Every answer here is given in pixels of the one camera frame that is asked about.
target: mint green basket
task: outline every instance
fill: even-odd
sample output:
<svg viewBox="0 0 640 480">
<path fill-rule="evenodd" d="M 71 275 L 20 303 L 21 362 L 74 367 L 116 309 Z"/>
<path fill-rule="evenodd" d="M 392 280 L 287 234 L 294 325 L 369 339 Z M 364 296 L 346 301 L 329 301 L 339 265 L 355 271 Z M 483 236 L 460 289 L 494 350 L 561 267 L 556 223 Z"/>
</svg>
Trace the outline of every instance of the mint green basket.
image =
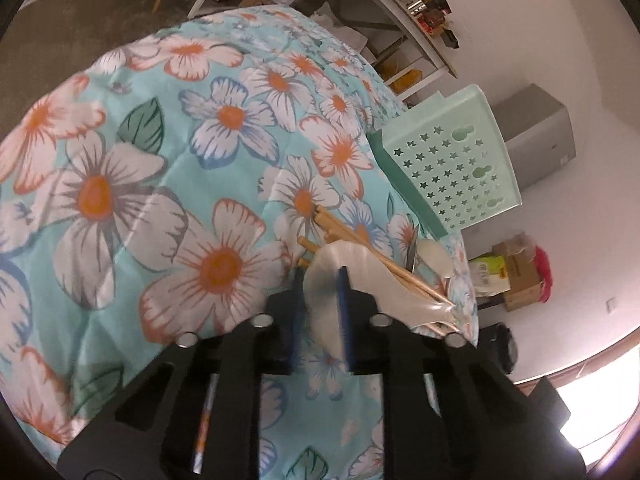
<svg viewBox="0 0 640 480">
<path fill-rule="evenodd" d="M 439 92 L 368 136 L 392 185 L 436 238 L 520 205 L 489 103 L 476 85 Z"/>
</svg>

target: brown floor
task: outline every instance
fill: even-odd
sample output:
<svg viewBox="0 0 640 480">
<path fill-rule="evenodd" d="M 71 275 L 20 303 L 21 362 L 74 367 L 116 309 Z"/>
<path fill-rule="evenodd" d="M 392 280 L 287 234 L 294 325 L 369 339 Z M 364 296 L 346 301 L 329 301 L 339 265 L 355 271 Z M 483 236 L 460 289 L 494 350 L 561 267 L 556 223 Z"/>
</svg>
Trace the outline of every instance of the brown floor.
<svg viewBox="0 0 640 480">
<path fill-rule="evenodd" d="M 98 57 L 187 20 L 190 3 L 164 0 L 39 0 L 0 41 L 0 139 L 41 96 Z"/>
</svg>

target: chopstick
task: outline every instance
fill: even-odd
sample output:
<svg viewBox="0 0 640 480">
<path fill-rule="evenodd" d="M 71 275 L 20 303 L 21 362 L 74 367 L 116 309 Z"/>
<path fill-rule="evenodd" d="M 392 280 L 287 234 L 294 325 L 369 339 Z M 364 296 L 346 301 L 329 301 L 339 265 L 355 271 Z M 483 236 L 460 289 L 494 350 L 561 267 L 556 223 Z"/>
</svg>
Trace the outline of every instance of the chopstick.
<svg viewBox="0 0 640 480">
<path fill-rule="evenodd" d="M 409 283 L 413 287 L 423 291 L 428 294 L 432 298 L 436 300 L 448 304 L 450 306 L 454 306 L 454 303 L 449 299 L 440 294 L 437 290 L 434 290 L 425 282 L 420 280 L 415 274 L 409 272 L 406 269 L 403 269 L 398 264 L 396 264 L 393 260 L 387 258 L 384 254 L 380 253 L 373 245 L 371 245 L 367 240 L 362 238 L 360 235 L 349 229 L 346 225 L 340 222 L 333 214 L 331 214 L 326 208 L 322 206 L 318 206 L 316 209 L 316 216 L 314 221 L 322 227 L 325 231 L 329 233 L 329 236 L 334 237 L 337 236 L 342 240 L 346 240 L 349 242 L 355 242 L 360 245 L 364 245 L 369 251 L 371 251 L 374 256 L 379 259 L 387 269 L 389 269 L 396 278 L 399 278 L 401 282 Z"/>
</svg>

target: table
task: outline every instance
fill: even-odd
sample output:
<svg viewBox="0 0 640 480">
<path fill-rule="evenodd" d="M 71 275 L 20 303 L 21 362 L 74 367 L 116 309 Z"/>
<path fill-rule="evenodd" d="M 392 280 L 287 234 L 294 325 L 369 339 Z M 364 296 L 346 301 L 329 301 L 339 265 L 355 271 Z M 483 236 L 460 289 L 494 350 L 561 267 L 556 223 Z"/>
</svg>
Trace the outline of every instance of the table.
<svg viewBox="0 0 640 480">
<path fill-rule="evenodd" d="M 191 8 L 189 12 L 189 18 L 193 19 L 205 0 L 197 0 L 194 6 Z M 373 0 L 381 7 L 385 14 L 394 22 L 395 29 L 403 34 L 403 37 L 400 40 L 394 42 L 389 45 L 388 48 L 383 50 L 377 57 L 376 63 L 380 63 L 384 61 L 386 58 L 390 57 L 394 52 L 400 48 L 400 46 L 404 43 L 404 40 L 408 38 L 413 44 L 417 47 L 418 52 L 420 53 L 420 57 L 412 62 L 408 67 L 401 70 L 398 74 L 393 76 L 392 78 L 385 81 L 387 86 L 391 85 L 393 82 L 401 78 L 403 75 L 407 74 L 409 71 L 416 67 L 416 64 L 421 59 L 427 59 L 434 67 L 434 71 L 427 75 L 427 77 L 423 78 L 421 81 L 418 81 L 411 88 L 402 92 L 398 98 L 402 101 L 414 95 L 416 92 L 430 85 L 441 76 L 446 73 L 450 73 L 453 77 L 456 77 L 456 71 L 451 65 L 451 63 L 446 59 L 446 57 L 437 49 L 433 40 L 428 35 L 428 33 L 420 26 L 420 23 L 411 15 L 411 13 L 406 8 L 406 3 L 401 0 Z M 336 0 L 336 4 L 338 5 L 338 9 L 336 12 L 336 16 L 340 18 L 340 0 Z M 363 23 L 358 22 L 349 22 L 348 20 L 344 20 L 343 23 L 350 27 L 358 27 L 362 26 Z"/>
</svg>

